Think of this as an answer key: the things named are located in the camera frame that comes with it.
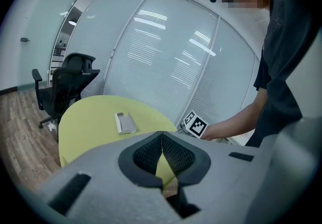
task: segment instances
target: glass partition wall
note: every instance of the glass partition wall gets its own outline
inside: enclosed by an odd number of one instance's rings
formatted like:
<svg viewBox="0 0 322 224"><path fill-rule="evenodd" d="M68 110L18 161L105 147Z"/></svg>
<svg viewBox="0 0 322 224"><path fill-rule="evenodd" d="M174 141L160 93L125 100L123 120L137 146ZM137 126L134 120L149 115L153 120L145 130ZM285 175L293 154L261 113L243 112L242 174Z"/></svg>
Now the glass partition wall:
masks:
<svg viewBox="0 0 322 224"><path fill-rule="evenodd" d="M66 47L68 45L70 36L77 25L82 13L87 9L92 0L77 0L71 10L61 12L60 15L65 17L65 20L60 28L59 34L57 36L55 46L53 49L51 62L50 62L50 72L49 72L49 84L52 81L52 74L54 71L61 67L62 62L65 57Z"/></svg>
<svg viewBox="0 0 322 224"><path fill-rule="evenodd" d="M74 52L94 56L101 70L83 98L142 101L175 125L191 109L218 122L256 96L251 48L191 0L93 0L70 37L66 55Z"/></svg>

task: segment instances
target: hand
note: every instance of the hand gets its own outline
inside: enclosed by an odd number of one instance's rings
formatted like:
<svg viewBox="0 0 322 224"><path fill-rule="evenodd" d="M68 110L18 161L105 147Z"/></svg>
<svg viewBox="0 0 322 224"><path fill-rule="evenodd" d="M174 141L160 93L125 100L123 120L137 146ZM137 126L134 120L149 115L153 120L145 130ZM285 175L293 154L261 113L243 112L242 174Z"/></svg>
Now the hand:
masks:
<svg viewBox="0 0 322 224"><path fill-rule="evenodd" d="M208 140L208 141L213 140L216 138L215 134L216 134L215 125L210 125L203 133L201 139Z"/></svg>

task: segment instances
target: black shirt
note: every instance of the black shirt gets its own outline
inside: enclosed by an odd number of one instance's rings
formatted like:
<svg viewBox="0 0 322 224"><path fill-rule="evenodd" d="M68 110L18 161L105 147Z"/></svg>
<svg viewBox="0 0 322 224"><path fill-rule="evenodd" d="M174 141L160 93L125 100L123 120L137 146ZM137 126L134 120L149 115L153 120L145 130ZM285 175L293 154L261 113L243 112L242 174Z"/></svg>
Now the black shirt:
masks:
<svg viewBox="0 0 322 224"><path fill-rule="evenodd" d="M267 90L268 99L246 146L259 147L264 137L302 117L285 81L317 34L319 24L310 7L304 0L271 0L270 23L254 83L257 90Z"/></svg>

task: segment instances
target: door handle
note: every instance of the door handle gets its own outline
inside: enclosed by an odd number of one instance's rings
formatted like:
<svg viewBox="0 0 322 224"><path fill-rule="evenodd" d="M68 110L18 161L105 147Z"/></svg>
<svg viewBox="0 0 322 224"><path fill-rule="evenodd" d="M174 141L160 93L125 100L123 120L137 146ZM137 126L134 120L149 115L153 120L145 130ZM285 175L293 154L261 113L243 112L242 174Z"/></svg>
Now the door handle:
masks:
<svg viewBox="0 0 322 224"><path fill-rule="evenodd" d="M28 42L28 41L30 41L28 38L20 38L20 41L21 42Z"/></svg>

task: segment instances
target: person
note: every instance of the person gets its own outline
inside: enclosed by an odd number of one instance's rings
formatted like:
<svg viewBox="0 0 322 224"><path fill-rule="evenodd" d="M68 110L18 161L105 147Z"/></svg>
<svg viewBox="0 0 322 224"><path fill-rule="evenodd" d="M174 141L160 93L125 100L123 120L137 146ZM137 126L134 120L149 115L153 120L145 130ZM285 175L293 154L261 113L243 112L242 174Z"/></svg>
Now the person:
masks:
<svg viewBox="0 0 322 224"><path fill-rule="evenodd" d="M285 80L313 42L320 22L313 0L222 0L233 7L268 9L270 22L254 86L255 100L235 116L210 125L202 139L231 137L255 129L246 146L259 147L263 138L299 120L300 109Z"/></svg>

